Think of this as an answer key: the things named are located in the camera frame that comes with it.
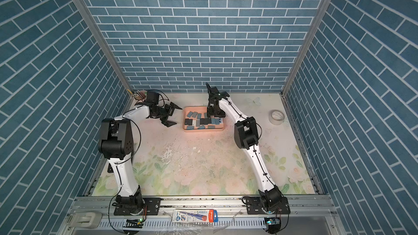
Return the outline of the pink storage tray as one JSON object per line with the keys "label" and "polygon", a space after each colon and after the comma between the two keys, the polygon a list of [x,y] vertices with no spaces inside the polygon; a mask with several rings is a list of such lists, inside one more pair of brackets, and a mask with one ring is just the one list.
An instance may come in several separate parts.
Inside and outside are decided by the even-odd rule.
{"label": "pink storage tray", "polygon": [[184,108],[182,128],[185,131],[222,131],[225,127],[223,118],[209,116],[206,106],[189,106]]}

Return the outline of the black eraser with print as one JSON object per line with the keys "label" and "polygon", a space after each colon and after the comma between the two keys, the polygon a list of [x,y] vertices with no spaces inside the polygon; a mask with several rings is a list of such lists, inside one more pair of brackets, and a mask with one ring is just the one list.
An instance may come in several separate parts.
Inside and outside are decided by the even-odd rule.
{"label": "black eraser with print", "polygon": [[211,120],[212,120],[211,118],[207,118],[207,119],[201,118],[200,119],[200,124],[201,125],[210,125],[210,124],[212,124],[212,121]]}

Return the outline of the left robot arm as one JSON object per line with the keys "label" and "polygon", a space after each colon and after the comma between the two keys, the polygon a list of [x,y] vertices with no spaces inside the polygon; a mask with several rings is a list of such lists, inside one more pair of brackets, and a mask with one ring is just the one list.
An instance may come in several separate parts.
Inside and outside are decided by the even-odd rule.
{"label": "left robot arm", "polygon": [[151,89],[132,109],[120,116],[102,120],[98,150],[113,169],[119,187],[115,196],[117,205],[141,207],[144,203],[132,167],[132,159],[142,141],[139,140],[135,146],[132,129],[141,133],[139,123],[146,119],[159,119],[166,127],[174,126],[176,123],[168,118],[176,109],[180,110],[181,107],[170,101],[163,92]]}

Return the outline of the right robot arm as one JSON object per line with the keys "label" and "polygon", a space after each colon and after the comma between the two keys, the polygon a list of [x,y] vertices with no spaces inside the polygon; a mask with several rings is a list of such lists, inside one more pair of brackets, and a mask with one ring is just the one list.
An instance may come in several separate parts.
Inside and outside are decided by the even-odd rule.
{"label": "right robot arm", "polygon": [[262,158],[258,130],[261,129],[256,119],[247,116],[233,102],[226,91],[220,92],[217,87],[206,84],[208,92],[207,114],[214,118],[229,117],[234,123],[234,141],[247,156],[255,174],[260,199],[264,208],[271,208],[283,201],[283,193],[272,180]]}

